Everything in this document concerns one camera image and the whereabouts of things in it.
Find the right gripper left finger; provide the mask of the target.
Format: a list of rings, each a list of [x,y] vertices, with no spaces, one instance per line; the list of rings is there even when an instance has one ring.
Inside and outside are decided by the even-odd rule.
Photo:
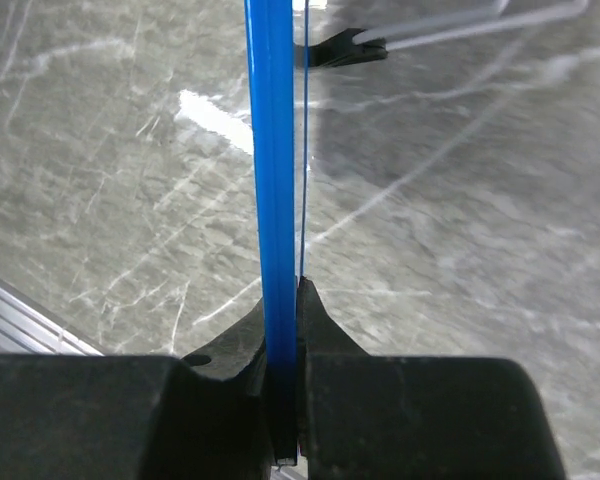
[[[265,479],[263,310],[183,358],[0,354],[0,479]]]

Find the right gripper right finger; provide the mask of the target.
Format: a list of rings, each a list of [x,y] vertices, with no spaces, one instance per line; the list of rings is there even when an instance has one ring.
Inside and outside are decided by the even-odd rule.
[[[498,357],[367,353],[297,293],[300,449],[313,479],[561,479],[538,390]]]

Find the blue framed whiteboard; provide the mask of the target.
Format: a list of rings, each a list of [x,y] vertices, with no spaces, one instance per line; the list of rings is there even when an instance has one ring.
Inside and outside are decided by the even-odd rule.
[[[268,415],[274,461],[294,465],[297,320],[294,42],[289,1],[245,4]]]

